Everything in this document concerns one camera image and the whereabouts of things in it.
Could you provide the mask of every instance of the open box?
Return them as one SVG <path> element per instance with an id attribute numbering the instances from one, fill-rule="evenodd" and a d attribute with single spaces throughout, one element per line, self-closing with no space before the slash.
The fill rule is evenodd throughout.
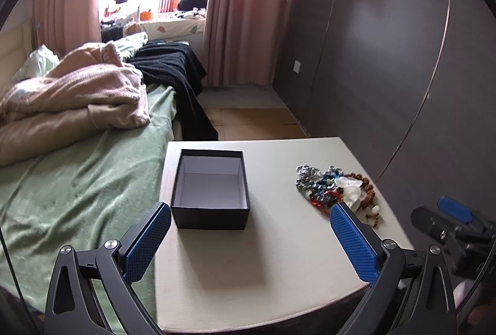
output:
<path id="1" fill-rule="evenodd" d="M 181 229 L 243 230 L 250 200 L 242 152 L 183 149 L 170 208 Z"/>

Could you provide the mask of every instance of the green bedsheet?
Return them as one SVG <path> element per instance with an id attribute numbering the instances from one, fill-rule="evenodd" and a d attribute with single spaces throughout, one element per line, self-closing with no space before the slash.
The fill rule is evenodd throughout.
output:
<path id="1" fill-rule="evenodd" d="M 158 201 L 175 116 L 171 87 L 149 86 L 151 123 L 105 132 L 51 154 L 0 168 L 0 224 L 26 300 L 40 311 L 61 246 L 100 247 L 121 238 Z M 153 263 L 135 292 L 156 317 Z M 17 295 L 3 251 L 0 283 Z M 105 291 L 95 287 L 108 322 L 122 329 Z"/>

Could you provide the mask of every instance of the blue gripper pad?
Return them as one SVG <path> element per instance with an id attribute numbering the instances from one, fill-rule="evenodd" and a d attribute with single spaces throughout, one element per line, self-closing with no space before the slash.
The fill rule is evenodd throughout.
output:
<path id="1" fill-rule="evenodd" d="M 374 285 L 379 275 L 377 255 L 354 225 L 346 212 L 335 204 L 331 208 L 331 227 L 356 274 L 364 282 Z"/>
<path id="2" fill-rule="evenodd" d="M 472 212 L 470 212 L 470 208 L 467 208 L 467 206 L 460 204 L 447 196 L 439 198 L 437 201 L 437 209 L 464 224 L 471 223 L 474 218 Z"/>
<path id="3" fill-rule="evenodd" d="M 128 284 L 138 282 L 143 278 L 170 226 L 171 210 L 163 208 L 143 230 L 126 255 L 126 272 L 123 277 Z"/>

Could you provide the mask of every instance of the metal screw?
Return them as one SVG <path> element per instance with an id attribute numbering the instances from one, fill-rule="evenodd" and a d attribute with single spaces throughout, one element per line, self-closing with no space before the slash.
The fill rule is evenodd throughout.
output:
<path id="1" fill-rule="evenodd" d="M 60 249 L 60 253 L 62 255 L 67 255 L 68 253 L 70 253 L 70 250 L 72 250 L 72 247 L 71 246 L 63 246 L 61 249 Z"/>
<path id="2" fill-rule="evenodd" d="M 105 242 L 105 248 L 107 250 L 113 250 L 115 247 L 117 247 L 117 240 L 107 240 Z"/>
<path id="3" fill-rule="evenodd" d="M 441 253 L 441 248 L 438 246 L 430 246 L 429 251 L 435 255 L 439 255 Z"/>
<path id="4" fill-rule="evenodd" d="M 388 250 L 393 250 L 394 248 L 396 248 L 396 243 L 390 239 L 384 240 L 383 244 Z"/>

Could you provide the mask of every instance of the electrical outlet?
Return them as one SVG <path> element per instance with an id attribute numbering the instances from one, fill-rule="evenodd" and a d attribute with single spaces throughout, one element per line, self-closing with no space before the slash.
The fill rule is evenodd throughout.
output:
<path id="1" fill-rule="evenodd" d="M 302 65 L 301 62 L 299 61 L 295 61 L 294 62 L 294 66 L 293 66 L 293 70 L 296 72 L 296 73 L 299 73 L 299 67 Z"/>

